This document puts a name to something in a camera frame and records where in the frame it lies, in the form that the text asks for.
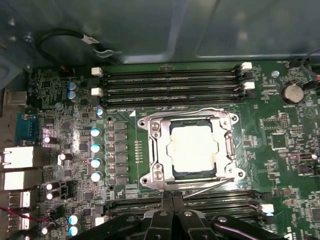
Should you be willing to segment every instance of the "cpu socket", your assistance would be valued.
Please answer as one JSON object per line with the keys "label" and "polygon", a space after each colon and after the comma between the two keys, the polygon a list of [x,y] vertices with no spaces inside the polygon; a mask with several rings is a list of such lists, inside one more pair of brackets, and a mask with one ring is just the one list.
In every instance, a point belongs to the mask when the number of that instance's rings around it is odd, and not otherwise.
{"label": "cpu socket", "polygon": [[233,125],[236,114],[223,109],[157,112],[138,120],[148,132],[149,173],[140,178],[148,188],[174,191],[209,188],[223,179],[243,179],[236,167]]}

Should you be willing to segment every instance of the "blue capacitor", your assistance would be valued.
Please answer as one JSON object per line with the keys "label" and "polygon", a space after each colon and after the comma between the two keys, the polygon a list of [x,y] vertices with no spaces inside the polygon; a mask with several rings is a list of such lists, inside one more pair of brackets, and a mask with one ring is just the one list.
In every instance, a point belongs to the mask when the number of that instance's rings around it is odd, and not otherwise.
{"label": "blue capacitor", "polygon": [[70,99],[72,102],[77,102],[79,97],[74,91],[70,91],[67,93],[66,97]]}

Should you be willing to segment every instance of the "green circuit board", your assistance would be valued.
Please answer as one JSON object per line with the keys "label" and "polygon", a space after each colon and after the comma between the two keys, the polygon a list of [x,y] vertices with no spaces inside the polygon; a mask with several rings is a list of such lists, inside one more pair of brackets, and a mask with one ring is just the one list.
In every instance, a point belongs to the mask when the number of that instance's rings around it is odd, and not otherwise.
{"label": "green circuit board", "polygon": [[[237,64],[241,62],[139,64],[106,66],[101,69],[104,73],[112,74],[167,69],[227,69]],[[279,71],[279,77],[272,77],[273,71]],[[94,225],[96,206],[104,205],[108,200],[161,196],[158,190],[140,184],[140,178],[148,173],[150,164],[148,134],[137,127],[137,121],[161,111],[223,108],[239,116],[239,122],[233,126],[233,138],[237,165],[246,172],[246,178],[231,182],[220,190],[253,189],[270,192],[272,199],[268,203],[274,205],[274,223],[265,224],[266,229],[288,239],[302,240],[308,234],[319,238],[320,163],[317,159],[294,159],[299,153],[319,154],[318,96],[314,89],[306,90],[303,100],[298,104],[287,104],[281,97],[281,90],[287,82],[303,84],[311,78],[299,68],[290,67],[288,61],[253,61],[251,72],[255,96],[239,103],[106,107],[103,117],[97,117],[95,108],[88,101],[90,82],[97,79],[91,75],[90,68],[73,68],[72,74],[68,76],[61,76],[52,69],[35,69],[29,81],[37,85],[36,97],[31,100],[41,108],[38,112],[39,141],[42,143],[45,135],[55,136],[59,144],[42,145],[54,148],[57,154],[73,154],[73,159],[65,161],[62,166],[54,163],[48,168],[44,182],[76,182],[73,198],[64,201],[45,200],[40,203],[41,211],[45,213],[55,205],[63,205],[67,216],[74,212],[81,213],[82,229],[89,229]],[[67,98],[69,82],[78,86],[77,102]],[[56,110],[56,103],[62,103],[63,108]],[[101,129],[102,135],[90,136],[93,127]],[[103,151],[94,155],[91,152],[92,144],[100,144]],[[115,148],[123,150],[117,153]],[[125,160],[116,165],[113,158],[119,155]],[[102,159],[103,165],[98,169],[92,168],[90,162],[93,158]],[[115,166],[124,168],[118,172]],[[92,182],[91,175],[96,171],[102,173],[102,180]],[[82,214],[84,210],[87,210],[86,215]],[[55,240],[69,237],[68,226],[58,228],[46,236],[47,239]]]}

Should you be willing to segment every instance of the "motherboard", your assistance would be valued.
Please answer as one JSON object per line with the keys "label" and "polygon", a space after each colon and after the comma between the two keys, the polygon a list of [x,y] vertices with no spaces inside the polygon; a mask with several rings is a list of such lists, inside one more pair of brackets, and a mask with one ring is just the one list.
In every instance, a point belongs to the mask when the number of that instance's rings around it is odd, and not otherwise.
{"label": "motherboard", "polygon": [[51,149],[38,206],[64,216],[41,238],[65,240],[125,213],[143,218],[165,191],[181,191],[208,220],[224,213],[287,239],[320,238],[310,81],[275,60],[34,69],[23,119],[37,135],[21,136],[19,124],[16,141]]}

